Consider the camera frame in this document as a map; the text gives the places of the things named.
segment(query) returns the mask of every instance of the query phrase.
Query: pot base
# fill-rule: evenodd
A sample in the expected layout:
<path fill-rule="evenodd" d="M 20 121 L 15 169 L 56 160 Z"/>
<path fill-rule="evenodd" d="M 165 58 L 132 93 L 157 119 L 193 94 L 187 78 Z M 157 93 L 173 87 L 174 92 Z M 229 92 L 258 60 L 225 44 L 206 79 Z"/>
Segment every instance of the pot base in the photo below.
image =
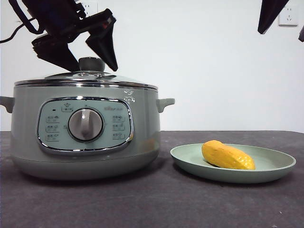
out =
<path fill-rule="evenodd" d="M 15 165 L 24 173 L 51 180 L 79 181 L 126 174 L 148 165 L 156 159 L 158 151 L 133 157 L 83 162 L 44 162 L 12 156 Z"/>

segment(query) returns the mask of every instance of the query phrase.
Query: pot handle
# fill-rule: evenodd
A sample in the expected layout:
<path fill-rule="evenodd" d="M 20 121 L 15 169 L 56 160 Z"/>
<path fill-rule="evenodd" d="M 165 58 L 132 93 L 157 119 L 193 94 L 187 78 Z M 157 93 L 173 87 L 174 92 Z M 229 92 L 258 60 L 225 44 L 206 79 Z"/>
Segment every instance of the pot handle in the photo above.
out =
<path fill-rule="evenodd" d="M 3 105 L 8 113 L 13 112 L 14 104 L 15 104 L 14 97 L 0 96 L 0 105 Z"/>
<path fill-rule="evenodd" d="M 167 107 L 168 105 L 173 105 L 173 104 L 175 104 L 175 99 L 174 98 L 156 100 L 156 105 L 157 105 L 159 113 L 162 113 L 164 108 Z"/>

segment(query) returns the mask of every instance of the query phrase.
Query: dark tabletop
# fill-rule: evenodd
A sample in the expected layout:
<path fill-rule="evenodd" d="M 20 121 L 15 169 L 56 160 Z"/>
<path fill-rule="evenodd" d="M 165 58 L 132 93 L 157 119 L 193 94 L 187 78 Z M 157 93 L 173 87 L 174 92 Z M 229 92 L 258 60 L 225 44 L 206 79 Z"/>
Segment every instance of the dark tabletop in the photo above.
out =
<path fill-rule="evenodd" d="M 304 134 L 283 131 L 161 132 L 158 158 L 124 176 L 82 182 L 22 174 L 1 132 L 1 228 L 304 228 Z M 231 184 L 173 164 L 175 146 L 217 139 L 294 156 L 287 176 Z"/>

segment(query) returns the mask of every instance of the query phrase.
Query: green plate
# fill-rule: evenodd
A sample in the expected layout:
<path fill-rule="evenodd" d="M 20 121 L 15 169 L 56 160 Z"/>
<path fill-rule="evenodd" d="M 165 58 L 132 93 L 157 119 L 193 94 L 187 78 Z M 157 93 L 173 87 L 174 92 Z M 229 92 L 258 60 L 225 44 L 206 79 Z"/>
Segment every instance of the green plate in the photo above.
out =
<path fill-rule="evenodd" d="M 230 183 L 262 183 L 277 180 L 291 171 L 295 158 L 271 149 L 256 146 L 226 144 L 249 154 L 255 161 L 255 170 L 225 169 L 213 166 L 204 159 L 202 144 L 189 144 L 170 151 L 175 163 L 183 170 L 199 177 Z"/>

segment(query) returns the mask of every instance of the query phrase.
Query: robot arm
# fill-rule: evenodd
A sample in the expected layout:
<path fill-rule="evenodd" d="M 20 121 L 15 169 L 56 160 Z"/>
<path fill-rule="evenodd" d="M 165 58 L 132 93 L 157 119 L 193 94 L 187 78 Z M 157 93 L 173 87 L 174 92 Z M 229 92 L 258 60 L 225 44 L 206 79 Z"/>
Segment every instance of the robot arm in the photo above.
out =
<path fill-rule="evenodd" d="M 17 0 L 9 0 L 26 28 L 34 34 L 47 34 L 32 41 L 38 58 L 69 71 L 79 70 L 78 61 L 68 49 L 79 34 L 89 32 L 87 45 L 113 70 L 118 69 L 113 47 L 113 27 L 116 19 L 106 9 L 86 17 L 81 3 L 74 0 L 22 0 L 30 15 L 39 23 L 36 30 L 19 7 Z"/>
<path fill-rule="evenodd" d="M 282 11 L 289 0 L 263 0 L 258 24 L 258 32 L 265 34 L 276 17 Z M 299 40 L 304 42 L 304 27 L 302 28 Z"/>

